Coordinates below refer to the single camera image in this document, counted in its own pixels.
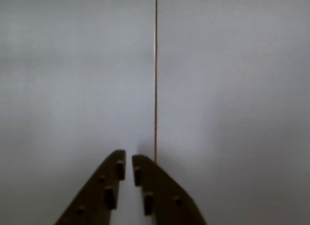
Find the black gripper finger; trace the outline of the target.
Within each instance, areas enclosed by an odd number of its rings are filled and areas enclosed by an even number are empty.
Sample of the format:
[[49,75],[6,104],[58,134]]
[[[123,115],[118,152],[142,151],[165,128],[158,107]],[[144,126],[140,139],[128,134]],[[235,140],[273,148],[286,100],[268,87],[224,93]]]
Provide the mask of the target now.
[[109,225],[125,179],[125,150],[112,152],[96,169],[56,222],[57,225]]
[[142,190],[144,215],[158,225],[205,225],[195,201],[159,165],[145,155],[132,156],[135,186]]

